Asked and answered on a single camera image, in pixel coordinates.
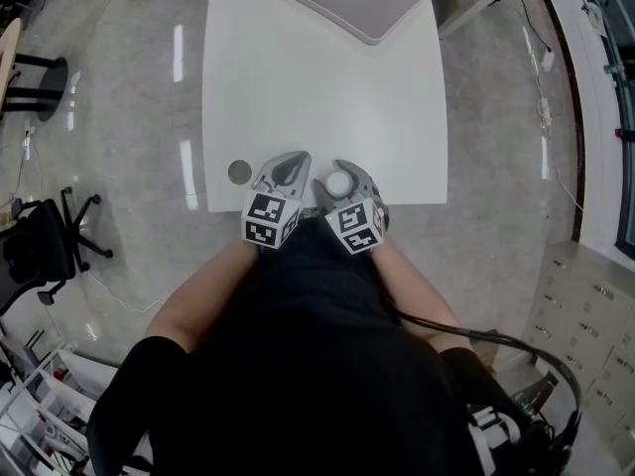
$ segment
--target black sleeve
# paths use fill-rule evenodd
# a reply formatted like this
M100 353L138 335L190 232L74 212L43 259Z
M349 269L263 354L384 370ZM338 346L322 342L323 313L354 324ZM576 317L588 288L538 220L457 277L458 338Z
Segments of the black sleeve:
M529 418L505 393L474 352L463 347L454 347L441 353L441 356L468 404L492 406L514 419L521 430L529 426Z
M186 351L164 337L135 345L90 415L86 436L97 476L119 476L178 380Z

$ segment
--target polished floor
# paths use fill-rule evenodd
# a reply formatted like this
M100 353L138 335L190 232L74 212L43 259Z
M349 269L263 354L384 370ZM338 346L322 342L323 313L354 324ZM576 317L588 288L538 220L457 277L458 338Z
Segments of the polished floor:
M438 18L452 5L434 1ZM541 81L558 115L552 156L574 190L564 63L541 0L526 1L533 24L556 52ZM75 206L102 195L85 229L116 256L86 258L94 277L130 309L167 298L239 236L239 214L210 214L206 207L200 106L206 7L207 0L47 0L21 42L22 53L66 57L72 79L52 120L30 118L37 153L23 166L18 195L57 199L72 185ZM448 203L394 206L390 231L466 325L511 334L526 320L545 244L571 237L573 216L553 168L543 179L538 93L517 9L518 0L503 0L442 43ZM173 69L179 38L183 78ZM37 84L35 67L22 71L19 85ZM26 119L9 114L0 129L0 202L17 181ZM195 193L187 190L190 155ZM157 309L127 311L82 274L49 311L30 292L2 323L26 340L51 319L83 352L118 362Z

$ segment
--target black shirt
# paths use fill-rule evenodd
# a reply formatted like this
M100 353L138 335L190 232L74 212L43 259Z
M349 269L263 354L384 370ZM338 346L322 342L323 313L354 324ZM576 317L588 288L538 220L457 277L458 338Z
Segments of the black shirt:
M260 259L192 354L132 349L90 418L97 476L146 430L157 475L482 474L467 403L502 390L472 352L406 333L370 260L316 225Z

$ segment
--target office chair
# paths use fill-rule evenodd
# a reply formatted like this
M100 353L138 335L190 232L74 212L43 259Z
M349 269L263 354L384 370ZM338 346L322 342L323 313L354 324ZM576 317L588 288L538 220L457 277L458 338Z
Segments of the office chair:
M80 272L90 268L81 260L79 245L112 259L112 250L102 250L79 234L79 224L90 204L99 204L101 197L97 194L89 197L73 220L66 202L71 193L72 187L62 190L63 218L52 199L33 202L16 199L11 206L11 216L17 222L0 233L0 316L26 291L57 282L50 291L38 292L44 305L52 305L53 296L74 278L75 262ZM34 209L28 216L20 217L30 208Z

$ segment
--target table leg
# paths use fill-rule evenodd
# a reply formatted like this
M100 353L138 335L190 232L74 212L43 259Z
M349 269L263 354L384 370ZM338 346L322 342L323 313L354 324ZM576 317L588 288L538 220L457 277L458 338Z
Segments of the table leg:
M43 88L7 88L7 97L20 97L25 99L51 99L60 100L64 93L59 90L46 90Z
M458 9L439 26L439 39L446 39L449 35L462 27L476 14L496 0L470 0Z
M14 62L47 68L55 68L56 66L58 66L58 62L54 59L41 59L40 57L32 57L31 55L20 55L19 53L16 54Z
M49 106L40 102L5 102L2 104L3 113L12 111L46 111L48 108Z

